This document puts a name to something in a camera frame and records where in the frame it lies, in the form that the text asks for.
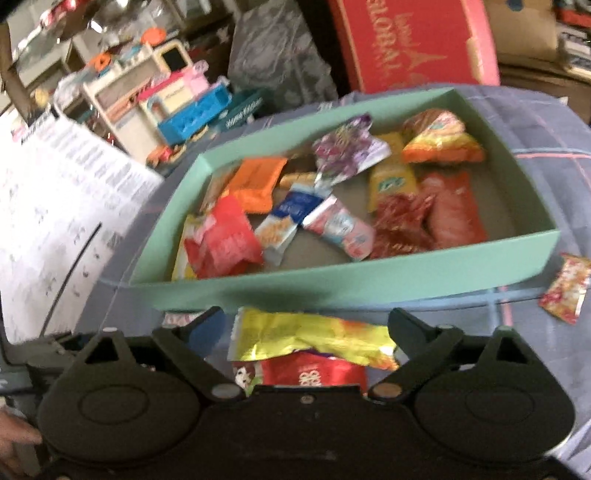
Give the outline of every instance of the red box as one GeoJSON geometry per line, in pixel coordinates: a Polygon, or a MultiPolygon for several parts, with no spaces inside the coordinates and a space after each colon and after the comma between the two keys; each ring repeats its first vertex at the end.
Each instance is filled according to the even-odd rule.
{"type": "Polygon", "coordinates": [[[499,85],[482,0],[329,0],[352,90],[499,85]]]}

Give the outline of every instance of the yellow snack wrapper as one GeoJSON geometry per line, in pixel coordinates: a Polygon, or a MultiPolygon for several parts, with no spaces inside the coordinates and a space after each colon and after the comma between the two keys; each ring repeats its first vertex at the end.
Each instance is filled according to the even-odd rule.
{"type": "Polygon", "coordinates": [[[234,321],[228,360],[259,361],[314,349],[363,367],[394,371],[399,367],[395,348],[386,326],[244,307],[234,321]]]}
{"type": "Polygon", "coordinates": [[[375,212],[380,198],[394,193],[417,193],[417,178],[410,166],[402,163],[402,149],[404,141],[402,135],[395,132],[378,135],[390,145],[392,154],[372,168],[369,175],[369,205],[368,212],[375,212]]]}
{"type": "Polygon", "coordinates": [[[189,264],[189,257],[184,247],[186,238],[192,238],[195,231],[203,225],[205,217],[196,215],[187,215],[183,226],[181,241],[178,243],[177,259],[174,262],[172,281],[177,280],[196,280],[197,275],[189,264]]]}

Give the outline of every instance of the green box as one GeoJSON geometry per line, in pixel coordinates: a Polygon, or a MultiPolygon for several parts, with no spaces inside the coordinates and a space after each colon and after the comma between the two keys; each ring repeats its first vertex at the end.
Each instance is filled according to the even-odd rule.
{"type": "MultiPolygon", "coordinates": [[[[365,203],[351,208],[358,215],[365,209],[365,203]]],[[[296,240],[300,235],[303,242],[311,241],[304,238],[311,233],[298,233],[296,240]]],[[[534,186],[488,123],[454,89],[435,89],[305,116],[201,154],[158,220],[136,264],[131,287],[160,310],[204,309],[212,305],[230,311],[243,305],[268,310],[314,310],[385,304],[460,294],[532,277],[546,264],[558,237],[559,231],[534,186]],[[478,185],[473,184],[473,189],[481,215],[486,211],[487,220],[483,221],[491,241],[385,260],[353,263],[340,257],[337,264],[321,267],[170,282],[184,218],[202,196],[213,171],[245,157],[292,150],[354,115],[369,112],[374,119],[372,132],[379,134],[393,131],[411,115],[433,107],[456,113],[486,149],[485,165],[470,168],[474,169],[474,179],[484,179],[476,181],[478,185]],[[498,225],[508,227],[491,234],[498,225]]],[[[321,239],[313,241],[323,252],[318,257],[323,262],[333,252],[344,255],[321,239]]],[[[298,248],[304,248],[298,256],[305,267],[316,249],[309,249],[310,255],[301,255],[307,247],[298,248]]]]}

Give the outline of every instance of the screw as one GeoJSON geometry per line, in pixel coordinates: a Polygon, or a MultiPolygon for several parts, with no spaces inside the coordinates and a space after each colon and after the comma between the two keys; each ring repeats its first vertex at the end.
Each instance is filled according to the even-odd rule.
{"type": "Polygon", "coordinates": [[[212,388],[212,395],[220,400],[231,400],[239,397],[242,389],[233,383],[222,383],[212,388]]]}
{"type": "Polygon", "coordinates": [[[376,385],[372,392],[379,398],[392,400],[393,398],[397,398],[402,394],[402,387],[396,383],[385,382],[376,385]]]}
{"type": "Polygon", "coordinates": [[[300,402],[302,402],[304,405],[313,404],[314,400],[314,395],[304,395],[300,398],[300,402]]]}

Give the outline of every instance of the red plastic pouch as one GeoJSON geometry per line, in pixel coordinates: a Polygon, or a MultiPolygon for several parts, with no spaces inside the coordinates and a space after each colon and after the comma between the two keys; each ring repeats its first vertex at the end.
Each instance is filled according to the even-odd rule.
{"type": "Polygon", "coordinates": [[[434,241],[423,228],[423,222],[434,199],[432,194],[412,193],[383,198],[376,213],[376,239],[371,258],[376,260],[432,250],[434,241]]]}
{"type": "Polygon", "coordinates": [[[236,383],[248,394],[255,385],[334,387],[359,385],[367,390],[365,367],[337,357],[296,352],[258,362],[232,362],[236,383]]]}
{"type": "Polygon", "coordinates": [[[421,182],[421,189],[425,194],[435,195],[427,229],[436,248],[462,247],[487,240],[468,172],[453,177],[430,173],[421,182]]]}
{"type": "Polygon", "coordinates": [[[263,263],[261,243],[231,195],[217,201],[203,226],[184,246],[199,279],[238,275],[248,264],[263,263]]]}

